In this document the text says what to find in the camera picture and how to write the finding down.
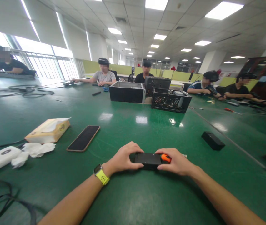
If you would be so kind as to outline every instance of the cable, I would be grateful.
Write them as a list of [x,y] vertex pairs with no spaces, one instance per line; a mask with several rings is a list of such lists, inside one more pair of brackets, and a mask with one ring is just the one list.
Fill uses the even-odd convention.
[[16,142],[13,142],[13,143],[10,143],[10,144],[4,144],[4,145],[0,145],[0,148],[1,148],[1,147],[6,147],[6,146],[10,146],[10,145],[14,145],[14,144],[17,144],[17,143],[19,143],[19,142],[23,142],[23,141],[26,141],[26,140],[25,140],[25,139],[23,139],[23,140],[16,141]]

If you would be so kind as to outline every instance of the air vent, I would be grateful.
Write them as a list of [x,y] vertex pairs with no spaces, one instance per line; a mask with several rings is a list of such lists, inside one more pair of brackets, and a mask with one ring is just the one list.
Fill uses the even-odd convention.
[[127,21],[126,21],[125,18],[115,17],[115,19],[116,19],[116,21],[117,21],[118,23],[124,23],[124,24],[127,23]]
[[180,26],[178,26],[178,27],[176,28],[176,30],[181,30],[181,29],[184,29],[184,28],[186,28],[186,27],[180,27]]

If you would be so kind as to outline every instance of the tissue box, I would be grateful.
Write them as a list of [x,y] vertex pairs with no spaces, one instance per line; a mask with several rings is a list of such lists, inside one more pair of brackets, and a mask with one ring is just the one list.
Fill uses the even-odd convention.
[[33,143],[53,143],[57,142],[70,126],[69,120],[58,122],[52,131],[48,131],[48,127],[56,123],[57,119],[48,119],[39,127],[29,133],[24,139]]

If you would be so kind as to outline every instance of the chair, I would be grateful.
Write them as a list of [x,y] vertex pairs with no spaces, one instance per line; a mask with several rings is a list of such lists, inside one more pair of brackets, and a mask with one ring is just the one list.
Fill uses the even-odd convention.
[[128,82],[133,82],[134,74],[130,74],[128,77]]

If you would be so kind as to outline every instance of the red screwdriver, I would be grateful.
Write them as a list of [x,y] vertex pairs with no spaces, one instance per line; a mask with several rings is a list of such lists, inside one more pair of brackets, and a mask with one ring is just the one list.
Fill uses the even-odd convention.
[[231,109],[229,109],[229,108],[224,108],[226,111],[230,111],[230,112],[232,112],[232,113],[237,113],[237,112],[235,112],[235,111],[233,111],[233,110],[231,110]]

